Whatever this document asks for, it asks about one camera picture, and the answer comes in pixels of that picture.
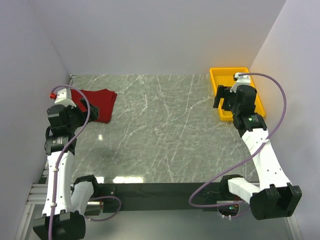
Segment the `yellow plastic tray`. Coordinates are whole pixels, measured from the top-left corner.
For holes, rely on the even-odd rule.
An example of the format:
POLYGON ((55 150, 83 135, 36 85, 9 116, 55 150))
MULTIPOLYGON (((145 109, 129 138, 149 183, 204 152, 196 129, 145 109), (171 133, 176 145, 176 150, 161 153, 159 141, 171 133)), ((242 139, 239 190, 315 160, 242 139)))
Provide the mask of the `yellow plastic tray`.
MULTIPOLYGON (((232 87, 235 84, 234 75, 236 73, 248 73, 249 70, 246 67, 213 67, 209 70, 210 73, 210 81, 213 89, 213 95, 216 96, 218 86, 222 85, 225 87, 232 87)), ((222 109, 224 99, 220 100, 219 106, 217 108, 217 112, 219 118, 223 122, 232 122, 233 115, 230 111, 226 111, 222 109)), ((262 102, 258 93, 256 94, 255 99, 255 110, 254 112, 261 115, 265 118, 266 113, 263 108, 262 102)))

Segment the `red t shirt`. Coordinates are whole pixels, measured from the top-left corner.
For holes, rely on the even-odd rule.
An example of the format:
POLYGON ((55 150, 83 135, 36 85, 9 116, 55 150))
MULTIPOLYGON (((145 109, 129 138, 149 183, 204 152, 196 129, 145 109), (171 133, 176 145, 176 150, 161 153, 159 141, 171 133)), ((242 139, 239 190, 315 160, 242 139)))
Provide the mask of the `red t shirt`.
MULTIPOLYGON (((85 113, 87 111, 86 104, 82 104, 80 101, 83 96, 74 89, 70 91, 72 101, 85 113)), ((90 104, 99 108, 99 117, 95 121, 108 124, 112 119, 117 94, 106 88, 97 91, 81 90, 81 92, 86 96, 90 104)))

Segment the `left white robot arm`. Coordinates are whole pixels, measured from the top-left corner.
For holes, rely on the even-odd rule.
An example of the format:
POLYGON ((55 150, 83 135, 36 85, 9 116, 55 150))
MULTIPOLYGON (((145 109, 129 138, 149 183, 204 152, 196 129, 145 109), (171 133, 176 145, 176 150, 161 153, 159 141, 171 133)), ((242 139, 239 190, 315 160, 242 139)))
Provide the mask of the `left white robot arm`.
POLYGON ((42 216, 33 220, 32 229, 41 240, 81 240, 86 234, 85 210, 96 200, 100 188, 94 175, 71 182, 75 157, 76 130, 99 117, 99 109, 81 98, 77 105, 55 104, 46 111, 49 126, 44 149, 48 162, 48 182, 42 216))

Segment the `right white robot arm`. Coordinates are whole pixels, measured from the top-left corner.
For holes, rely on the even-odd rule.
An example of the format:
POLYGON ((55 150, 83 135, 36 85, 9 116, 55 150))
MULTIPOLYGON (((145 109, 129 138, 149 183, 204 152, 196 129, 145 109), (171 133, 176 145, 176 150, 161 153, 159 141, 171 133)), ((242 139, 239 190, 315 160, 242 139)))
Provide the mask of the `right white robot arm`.
POLYGON ((257 220, 290 217, 302 191, 298 185, 292 185, 280 166, 267 138, 264 118, 255 112, 256 97, 257 91, 250 85, 239 85, 235 90, 223 85, 217 88, 213 106, 221 105, 232 113, 233 125, 253 156, 259 179, 259 186, 255 186, 239 175, 223 176, 219 193, 226 200, 236 195, 249 203, 257 220))

